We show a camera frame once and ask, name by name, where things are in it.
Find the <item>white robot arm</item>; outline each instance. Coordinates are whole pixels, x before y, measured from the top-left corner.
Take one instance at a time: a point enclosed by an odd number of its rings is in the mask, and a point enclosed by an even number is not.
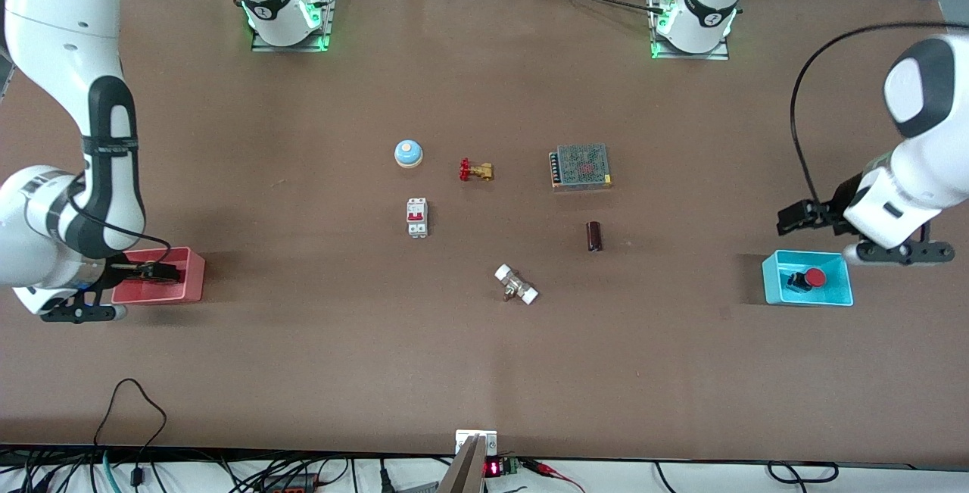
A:
[[[242,2],[271,45],[298,43],[319,27],[306,17],[313,0]],[[79,128],[84,172],[82,181],[34,166],[0,187],[0,286],[13,286],[35,314],[65,306],[87,314],[83,297],[73,296],[110,289],[131,273],[122,251],[145,229],[135,102],[118,56],[119,0],[5,0],[4,19],[14,64]],[[155,273],[170,280],[164,271],[138,272]]]
[[[705,54],[720,44],[737,16],[738,0],[671,0],[656,32],[679,50]]]
[[[883,90],[905,140],[868,165],[844,217],[893,248],[969,198],[969,38],[939,35],[912,45]]]
[[[904,141],[838,186],[830,201],[779,211],[777,231],[830,225],[837,235],[861,235],[844,251],[855,263],[949,262],[954,249],[930,241],[927,227],[969,198],[969,37],[912,45],[893,63],[883,93]],[[920,228],[923,237],[911,240]]]

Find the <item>red plastic tray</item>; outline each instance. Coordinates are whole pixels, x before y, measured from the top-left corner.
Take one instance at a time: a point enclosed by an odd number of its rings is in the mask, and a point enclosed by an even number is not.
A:
[[[129,261],[154,261],[165,252],[163,248],[145,248],[141,251],[125,251]],[[139,306],[158,306],[159,304],[186,304],[201,300],[201,283],[205,271],[205,259],[187,247],[173,247],[167,255],[165,264],[172,264],[182,273],[182,282],[159,283],[125,280],[114,287],[111,294],[112,304],[138,304]]]

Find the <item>red wire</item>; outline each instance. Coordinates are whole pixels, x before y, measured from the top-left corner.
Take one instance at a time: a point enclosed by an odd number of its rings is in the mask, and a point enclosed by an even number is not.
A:
[[[562,482],[568,482],[568,483],[571,483],[571,484],[572,484],[572,485],[574,485],[575,487],[578,487],[578,490],[579,490],[579,491],[581,491],[582,493],[585,493],[585,488],[584,488],[584,487],[582,487],[581,485],[579,485],[579,484],[578,484],[578,482],[576,482],[576,481],[575,481],[574,479],[571,479],[571,478],[565,478],[565,477],[564,477],[564,476],[562,476],[562,475],[558,475],[558,476],[553,476],[553,478],[555,478],[555,479],[561,479],[561,480],[562,480]]]
[[[567,478],[567,476],[564,476],[563,473],[556,471],[554,468],[551,468],[551,466],[548,466],[544,463],[539,463],[539,465],[537,465],[537,471],[539,471],[541,476],[546,476],[547,478],[551,478],[551,479],[561,479],[562,482],[571,483],[575,487],[578,487],[579,491],[581,491],[582,493],[585,493],[585,488],[579,485],[578,482],[576,482],[574,479]]]

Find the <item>mounting plate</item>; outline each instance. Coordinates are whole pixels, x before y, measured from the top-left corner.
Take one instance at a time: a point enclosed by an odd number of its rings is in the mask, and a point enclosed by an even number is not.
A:
[[[647,6],[667,8],[657,0],[647,0]],[[679,48],[669,43],[667,38],[656,32],[661,17],[664,17],[663,14],[650,12],[650,55],[653,59],[712,59],[713,61],[726,61],[726,59],[730,59],[730,55],[727,52],[726,38],[720,39],[720,44],[717,44],[716,48],[713,48],[713,50],[705,54],[689,54],[689,52],[679,50]]]
[[[310,2],[322,3],[319,8],[308,8],[311,17],[319,19],[319,28],[311,34],[306,35],[294,45],[270,45],[259,37],[259,33],[252,31],[252,51],[326,51],[329,50],[329,34],[333,31],[333,12],[335,12],[335,0],[309,0]]]
[[[470,435],[483,435],[488,441],[488,456],[498,455],[498,433],[497,431],[478,431],[475,429],[457,429],[454,432],[454,453],[461,451],[464,441]]]

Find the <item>metal power supply unit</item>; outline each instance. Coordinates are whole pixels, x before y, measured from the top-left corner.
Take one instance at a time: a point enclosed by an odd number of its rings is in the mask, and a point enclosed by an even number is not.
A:
[[[606,145],[559,145],[548,152],[551,188],[563,190],[602,190],[612,186]]]

